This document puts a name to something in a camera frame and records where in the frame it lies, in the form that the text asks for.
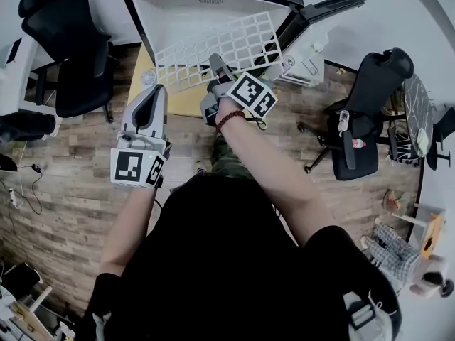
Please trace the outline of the person's right hand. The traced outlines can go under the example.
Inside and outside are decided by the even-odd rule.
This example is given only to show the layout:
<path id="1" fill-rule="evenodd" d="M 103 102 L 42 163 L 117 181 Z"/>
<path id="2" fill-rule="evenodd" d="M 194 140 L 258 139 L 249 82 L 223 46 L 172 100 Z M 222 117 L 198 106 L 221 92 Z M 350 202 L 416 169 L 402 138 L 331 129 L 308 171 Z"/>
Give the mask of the person's right hand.
<path id="1" fill-rule="evenodd" d="M 235 112 L 240 109 L 240 106 L 236 101 L 232 100 L 229 97 L 222 97 L 218 103 L 218 120 L 221 120 L 223 117 L 227 116 L 231 112 Z"/>

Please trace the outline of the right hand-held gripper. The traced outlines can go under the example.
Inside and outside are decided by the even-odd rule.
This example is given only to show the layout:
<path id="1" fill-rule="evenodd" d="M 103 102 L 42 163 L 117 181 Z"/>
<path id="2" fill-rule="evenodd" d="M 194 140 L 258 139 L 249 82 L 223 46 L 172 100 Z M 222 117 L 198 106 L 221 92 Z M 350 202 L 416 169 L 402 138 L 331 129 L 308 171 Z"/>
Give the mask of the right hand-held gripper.
<path id="1" fill-rule="evenodd" d="M 231 69 L 217 53 L 210 55 L 209 63 L 216 80 L 209 83 L 208 93 L 200 103 L 205 124 L 215 126 L 219 101 L 230 98 L 247 110 L 253 121 L 264 126 L 264 119 L 277 103 L 273 91 L 248 72 L 242 73 L 238 80 L 233 80 Z"/>

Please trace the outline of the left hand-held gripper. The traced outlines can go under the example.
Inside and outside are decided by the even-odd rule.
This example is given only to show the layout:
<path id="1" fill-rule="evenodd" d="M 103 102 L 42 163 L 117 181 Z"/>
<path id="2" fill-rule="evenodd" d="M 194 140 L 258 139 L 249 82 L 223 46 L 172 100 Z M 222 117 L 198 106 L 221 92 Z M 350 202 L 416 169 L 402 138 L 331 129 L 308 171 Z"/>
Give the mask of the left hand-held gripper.
<path id="1" fill-rule="evenodd" d="M 110 180 L 129 187 L 158 189 L 172 144 L 164 139 L 168 95 L 163 85 L 138 94 L 123 111 L 117 147 L 110 152 Z"/>

